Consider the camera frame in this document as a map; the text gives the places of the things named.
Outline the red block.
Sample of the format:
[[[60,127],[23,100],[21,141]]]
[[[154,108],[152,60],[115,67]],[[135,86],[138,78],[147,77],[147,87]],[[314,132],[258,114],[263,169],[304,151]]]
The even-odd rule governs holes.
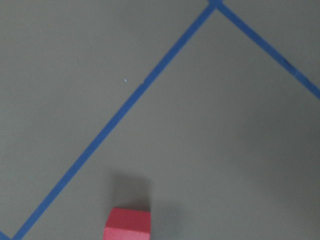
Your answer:
[[[151,212],[114,207],[106,221],[103,240],[150,240]]]

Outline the brown paper table mat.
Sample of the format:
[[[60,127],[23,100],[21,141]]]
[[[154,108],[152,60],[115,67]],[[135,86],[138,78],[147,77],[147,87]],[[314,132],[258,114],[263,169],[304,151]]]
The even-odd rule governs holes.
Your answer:
[[[0,3],[0,230],[12,238],[209,5]],[[215,10],[25,235],[100,240],[111,208],[154,240],[317,240],[320,102]]]

